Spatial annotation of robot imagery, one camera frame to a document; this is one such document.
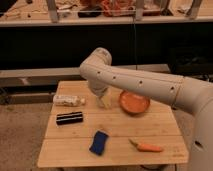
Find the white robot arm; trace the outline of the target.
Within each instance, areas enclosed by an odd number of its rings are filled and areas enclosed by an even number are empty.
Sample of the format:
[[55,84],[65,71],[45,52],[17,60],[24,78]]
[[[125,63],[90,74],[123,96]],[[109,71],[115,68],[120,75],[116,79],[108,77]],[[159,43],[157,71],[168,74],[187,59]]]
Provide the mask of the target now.
[[79,67],[90,90],[103,97],[108,86],[149,97],[195,117],[188,171],[213,171],[213,83],[199,79],[131,70],[111,65],[105,48],[96,48]]

